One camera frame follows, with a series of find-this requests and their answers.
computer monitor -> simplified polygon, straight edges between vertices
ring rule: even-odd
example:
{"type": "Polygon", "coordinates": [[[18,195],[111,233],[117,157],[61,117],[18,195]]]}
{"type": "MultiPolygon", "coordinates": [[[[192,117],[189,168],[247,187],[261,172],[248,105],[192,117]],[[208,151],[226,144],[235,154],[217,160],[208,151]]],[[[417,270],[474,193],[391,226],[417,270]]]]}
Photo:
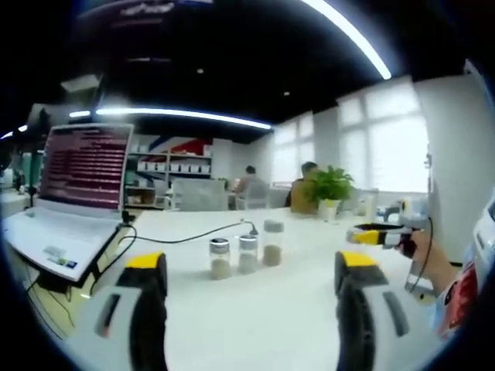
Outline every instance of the computer monitor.
{"type": "Polygon", "coordinates": [[[131,124],[53,127],[46,140],[39,203],[72,206],[71,212],[120,212],[132,131],[131,124]]]}

jar lid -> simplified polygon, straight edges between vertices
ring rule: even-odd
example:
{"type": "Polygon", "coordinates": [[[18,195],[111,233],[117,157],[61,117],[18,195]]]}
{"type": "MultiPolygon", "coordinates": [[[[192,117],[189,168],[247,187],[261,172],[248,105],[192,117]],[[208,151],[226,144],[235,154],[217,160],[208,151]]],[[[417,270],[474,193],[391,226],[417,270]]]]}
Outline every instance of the jar lid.
{"type": "Polygon", "coordinates": [[[242,250],[256,250],[258,248],[258,238],[252,234],[240,236],[239,248],[242,250]]]}
{"type": "Polygon", "coordinates": [[[214,254],[225,254],[229,252],[229,240],[225,238],[213,238],[210,240],[210,251],[214,254]]]}
{"type": "Polygon", "coordinates": [[[282,233],[284,231],[284,223],[276,220],[265,220],[265,232],[282,233]]]}

bottle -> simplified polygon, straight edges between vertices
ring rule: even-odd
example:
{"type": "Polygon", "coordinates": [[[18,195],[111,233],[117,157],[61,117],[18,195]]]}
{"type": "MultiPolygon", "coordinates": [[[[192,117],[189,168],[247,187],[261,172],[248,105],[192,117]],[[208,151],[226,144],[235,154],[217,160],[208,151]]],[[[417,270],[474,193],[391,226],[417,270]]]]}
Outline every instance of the bottle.
{"type": "Polygon", "coordinates": [[[239,237],[239,272],[254,273],[258,270],[258,238],[247,235],[239,237]]]}
{"type": "Polygon", "coordinates": [[[276,267],[282,262],[284,223],[265,220],[263,238],[263,264],[276,267]]]}
{"type": "Polygon", "coordinates": [[[223,280],[230,277],[230,244],[224,238],[210,240],[211,277],[223,280]]]}

laptop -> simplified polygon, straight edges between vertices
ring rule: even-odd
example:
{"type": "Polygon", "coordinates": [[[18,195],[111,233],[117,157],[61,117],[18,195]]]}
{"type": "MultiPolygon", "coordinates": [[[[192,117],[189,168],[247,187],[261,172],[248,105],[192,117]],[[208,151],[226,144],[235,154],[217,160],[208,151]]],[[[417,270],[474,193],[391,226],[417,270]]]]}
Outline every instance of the laptop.
{"type": "Polygon", "coordinates": [[[36,206],[3,221],[6,240],[43,271],[78,282],[117,233],[131,124],[53,127],[36,206]]]}

black ceiling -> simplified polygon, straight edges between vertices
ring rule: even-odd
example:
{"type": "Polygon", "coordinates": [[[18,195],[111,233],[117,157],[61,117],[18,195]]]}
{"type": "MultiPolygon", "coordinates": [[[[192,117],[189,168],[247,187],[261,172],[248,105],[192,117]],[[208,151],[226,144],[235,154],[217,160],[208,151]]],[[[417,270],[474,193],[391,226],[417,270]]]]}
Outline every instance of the black ceiling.
{"type": "MultiPolygon", "coordinates": [[[[73,7],[52,12],[49,30],[35,36],[30,52],[21,52],[17,73],[10,73],[1,103],[10,102],[2,131],[21,125],[34,102],[63,103],[67,96],[60,82],[83,73],[103,76],[102,102],[206,111],[269,124],[332,107],[336,98],[382,80],[346,35],[300,0],[213,1],[174,3],[161,15],[123,16],[130,1],[83,17],[76,17],[80,9],[73,7]]],[[[461,73],[465,53],[426,2],[328,3],[367,37],[393,77],[411,74],[422,80],[461,73]]],[[[264,134],[190,119],[139,122],[147,132],[166,129],[166,134],[219,135],[239,142],[264,134]]]]}

